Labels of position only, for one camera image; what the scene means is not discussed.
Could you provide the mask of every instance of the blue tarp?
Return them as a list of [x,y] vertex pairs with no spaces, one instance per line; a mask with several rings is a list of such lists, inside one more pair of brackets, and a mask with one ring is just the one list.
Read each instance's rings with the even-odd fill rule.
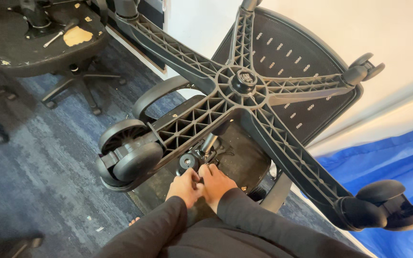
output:
[[[405,195],[413,204],[413,131],[317,160],[353,195],[369,183],[395,179],[404,184]],[[413,230],[364,229],[352,235],[380,258],[413,257]]]

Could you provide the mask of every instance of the wall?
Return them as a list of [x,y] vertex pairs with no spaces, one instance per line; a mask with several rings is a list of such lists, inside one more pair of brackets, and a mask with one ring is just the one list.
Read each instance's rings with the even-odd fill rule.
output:
[[[167,0],[165,30],[211,57],[231,27],[240,3],[241,0]],[[347,64],[367,52],[375,54],[373,63],[386,64],[380,75],[363,83],[364,95],[358,103],[314,140],[315,145],[309,148],[314,155],[413,129],[413,116],[407,113],[394,120],[402,121],[399,130],[396,123],[387,119],[371,122],[371,116],[392,111],[390,106],[413,103],[413,1],[264,0],[261,6],[307,27]],[[167,73],[168,77],[174,75],[173,70]],[[387,128],[387,133],[375,133],[376,128]],[[347,139],[335,140],[347,132]]]

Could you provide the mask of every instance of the upside-down office chair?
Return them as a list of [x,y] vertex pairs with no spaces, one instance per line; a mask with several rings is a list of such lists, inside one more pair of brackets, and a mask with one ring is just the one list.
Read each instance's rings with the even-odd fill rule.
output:
[[[93,113],[101,114],[84,79],[120,78],[121,85],[126,82],[116,73],[88,71],[92,58],[107,46],[110,38],[105,28],[106,1],[94,2],[100,16],[84,1],[0,0],[0,70],[14,77],[63,75],[44,95],[42,103],[55,108],[55,97],[76,85]],[[78,20],[79,28],[92,33],[90,40],[68,46],[60,37],[43,47],[73,18]]]
[[[131,191],[163,167],[182,174],[232,147],[235,156],[256,153],[234,166],[252,167],[261,152],[280,170],[261,202],[265,208],[281,206],[279,193],[290,179],[341,229],[413,229],[413,205],[401,183],[379,181],[353,196],[304,148],[358,100],[361,81],[384,69],[384,64],[368,61],[372,54],[347,67],[307,29],[256,7],[260,1],[244,0],[234,26],[210,60],[138,14],[137,2],[115,0],[119,27],[181,76],[138,99],[133,108],[138,120],[118,122],[101,136],[96,165],[107,188]],[[182,88],[198,89],[206,97],[195,96],[157,120],[145,114],[154,101]],[[237,140],[228,140],[236,127],[243,132],[234,135]],[[234,166],[224,171],[230,176]],[[252,173],[261,179],[267,168]],[[249,189],[258,183],[248,184]]]

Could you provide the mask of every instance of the mesh backrest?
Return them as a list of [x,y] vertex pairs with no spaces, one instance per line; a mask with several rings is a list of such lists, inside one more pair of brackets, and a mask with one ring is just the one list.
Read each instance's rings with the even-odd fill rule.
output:
[[[282,23],[262,9],[256,9],[253,29],[253,65],[262,76],[311,77],[342,73],[332,59],[301,32]],[[226,36],[213,60],[225,64],[231,33]],[[302,143],[318,135],[347,104],[356,91],[327,99],[274,106],[273,109],[294,136]]]

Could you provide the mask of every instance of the hand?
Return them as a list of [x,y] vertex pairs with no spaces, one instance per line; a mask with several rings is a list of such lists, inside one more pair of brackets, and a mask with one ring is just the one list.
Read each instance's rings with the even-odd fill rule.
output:
[[197,184],[195,182],[200,181],[199,175],[189,168],[182,176],[176,176],[173,183],[170,185],[168,191],[168,200],[171,196],[179,196],[186,203],[188,209],[192,208],[197,199],[202,196],[203,184]]
[[202,165],[199,169],[200,177],[203,177],[203,196],[210,208],[217,214],[217,205],[221,197],[237,184],[228,178],[215,164]]

